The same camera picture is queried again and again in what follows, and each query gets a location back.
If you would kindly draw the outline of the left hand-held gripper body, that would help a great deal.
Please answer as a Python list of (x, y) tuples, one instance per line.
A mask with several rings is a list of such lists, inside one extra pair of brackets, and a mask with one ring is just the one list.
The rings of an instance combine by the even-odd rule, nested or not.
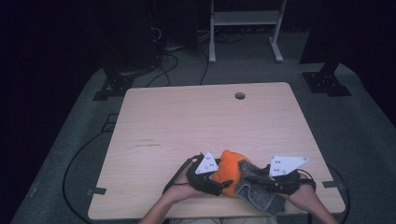
[(218, 162), (211, 151), (200, 154), (193, 158), (191, 167), (186, 173), (189, 184), (203, 193), (219, 196), (223, 186), (211, 179), (211, 176), (219, 169)]

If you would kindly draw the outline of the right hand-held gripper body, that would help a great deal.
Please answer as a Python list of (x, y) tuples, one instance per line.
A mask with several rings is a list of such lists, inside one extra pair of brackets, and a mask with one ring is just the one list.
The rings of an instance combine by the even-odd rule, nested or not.
[(311, 175), (308, 178), (300, 177), (300, 167), (308, 162), (307, 157), (273, 156), (270, 163), (271, 168), (267, 182), (269, 187), (267, 190), (291, 195), (302, 184), (309, 184), (315, 188), (317, 185)]

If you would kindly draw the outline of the orange plush toy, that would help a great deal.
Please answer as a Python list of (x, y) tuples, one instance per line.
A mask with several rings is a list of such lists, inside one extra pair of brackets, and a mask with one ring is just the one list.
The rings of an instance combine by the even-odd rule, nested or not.
[(240, 153), (225, 149), (220, 156), (219, 169), (212, 175), (212, 179), (219, 183), (232, 180), (232, 183), (222, 190), (230, 197), (237, 197), (235, 189), (241, 177), (238, 165), (240, 161), (250, 161), (250, 159)]

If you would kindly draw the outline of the person's right hand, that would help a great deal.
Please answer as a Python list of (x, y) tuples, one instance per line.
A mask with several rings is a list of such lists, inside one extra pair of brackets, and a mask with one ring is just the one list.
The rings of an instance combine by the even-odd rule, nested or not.
[(309, 184), (302, 184), (291, 195), (279, 193), (279, 196), (291, 202), (297, 208), (312, 213), (318, 205), (318, 197), (314, 188)]

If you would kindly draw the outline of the person's left hand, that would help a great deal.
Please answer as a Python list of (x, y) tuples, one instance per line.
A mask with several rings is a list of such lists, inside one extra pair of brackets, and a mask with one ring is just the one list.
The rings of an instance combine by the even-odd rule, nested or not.
[(174, 203), (178, 203), (199, 194), (199, 191), (189, 184), (189, 180), (186, 176), (189, 168), (190, 166), (187, 166), (175, 177), (171, 186), (162, 195), (162, 197), (166, 197), (172, 200)]

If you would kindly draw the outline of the black stand base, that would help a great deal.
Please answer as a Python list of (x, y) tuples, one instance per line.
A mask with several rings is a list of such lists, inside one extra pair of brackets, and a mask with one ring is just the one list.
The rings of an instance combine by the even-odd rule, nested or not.
[(303, 78), (312, 93), (326, 93), (330, 97), (350, 96), (346, 86), (335, 76), (339, 62), (326, 62), (317, 72), (303, 72)]
[(106, 79), (102, 88), (93, 96), (94, 101), (106, 101), (109, 97), (123, 97), (132, 88), (134, 77), (122, 75), (114, 67), (105, 67)]

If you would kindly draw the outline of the white metal stand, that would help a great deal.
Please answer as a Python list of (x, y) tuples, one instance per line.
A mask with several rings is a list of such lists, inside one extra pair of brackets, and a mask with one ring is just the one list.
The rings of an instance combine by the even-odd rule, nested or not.
[(216, 62), (215, 28), (217, 26), (247, 26), (247, 25), (274, 25), (275, 31), (269, 37), (269, 42), (278, 63), (284, 59), (279, 50), (277, 39), (283, 21), (288, 0), (282, 0), (278, 10), (259, 11), (216, 11), (215, 0), (211, 0), (208, 61)]

